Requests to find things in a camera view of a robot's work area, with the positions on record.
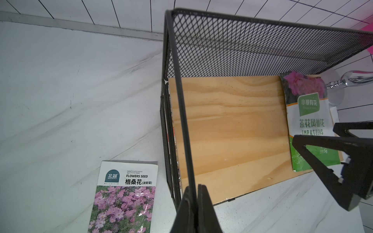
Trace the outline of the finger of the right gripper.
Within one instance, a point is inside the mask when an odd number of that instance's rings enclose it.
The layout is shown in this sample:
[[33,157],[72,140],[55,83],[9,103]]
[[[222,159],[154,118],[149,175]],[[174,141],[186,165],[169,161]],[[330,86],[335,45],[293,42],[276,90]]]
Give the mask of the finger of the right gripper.
[[357,137],[351,130],[372,130],[372,121],[362,121],[362,122],[339,122],[335,123],[333,127],[333,132],[340,137]]

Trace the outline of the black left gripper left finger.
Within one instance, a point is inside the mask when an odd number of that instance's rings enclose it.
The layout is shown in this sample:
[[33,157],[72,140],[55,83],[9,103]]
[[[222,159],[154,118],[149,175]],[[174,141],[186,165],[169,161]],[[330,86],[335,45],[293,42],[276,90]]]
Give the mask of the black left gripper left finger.
[[196,190],[189,186],[185,189],[171,233],[196,233],[198,229],[198,203]]

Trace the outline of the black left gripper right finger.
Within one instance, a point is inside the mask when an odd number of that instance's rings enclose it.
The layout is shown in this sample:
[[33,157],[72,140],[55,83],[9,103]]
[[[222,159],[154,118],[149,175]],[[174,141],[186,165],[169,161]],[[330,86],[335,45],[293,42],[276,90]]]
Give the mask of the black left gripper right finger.
[[198,233],[223,233],[208,189],[198,185]]

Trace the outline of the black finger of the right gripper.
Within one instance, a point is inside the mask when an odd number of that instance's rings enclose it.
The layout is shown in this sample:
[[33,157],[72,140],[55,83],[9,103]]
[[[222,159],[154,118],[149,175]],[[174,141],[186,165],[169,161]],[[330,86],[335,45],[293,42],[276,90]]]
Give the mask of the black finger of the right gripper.
[[[373,196],[373,140],[371,138],[295,135],[292,147],[310,165],[337,204],[346,211]],[[322,156],[321,149],[347,155],[341,173],[331,168],[337,160]]]

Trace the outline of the black wire mesh shelf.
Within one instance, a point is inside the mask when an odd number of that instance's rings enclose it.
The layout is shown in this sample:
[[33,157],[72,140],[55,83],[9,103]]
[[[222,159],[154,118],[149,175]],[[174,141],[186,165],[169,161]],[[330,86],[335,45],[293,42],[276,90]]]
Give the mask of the black wire mesh shelf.
[[176,78],[195,181],[219,204],[300,176],[292,168],[279,75],[321,74],[372,43],[365,31],[167,10],[160,112],[174,205],[188,186]]

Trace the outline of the purple flowers seed bag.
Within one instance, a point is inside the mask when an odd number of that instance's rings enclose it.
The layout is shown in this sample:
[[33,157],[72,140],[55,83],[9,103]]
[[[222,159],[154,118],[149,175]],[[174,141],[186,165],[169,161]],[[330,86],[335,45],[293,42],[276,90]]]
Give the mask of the purple flowers seed bag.
[[150,232],[157,175],[157,164],[103,161],[87,231]]

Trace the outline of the green impatiens seed bag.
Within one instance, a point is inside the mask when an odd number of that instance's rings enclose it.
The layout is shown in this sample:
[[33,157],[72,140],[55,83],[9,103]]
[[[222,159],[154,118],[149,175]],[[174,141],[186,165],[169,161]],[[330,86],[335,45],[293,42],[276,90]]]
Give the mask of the green impatiens seed bag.
[[280,74],[279,77],[285,94],[293,171],[311,170],[292,142],[295,135],[335,136],[325,83],[321,77],[306,76],[296,71]]

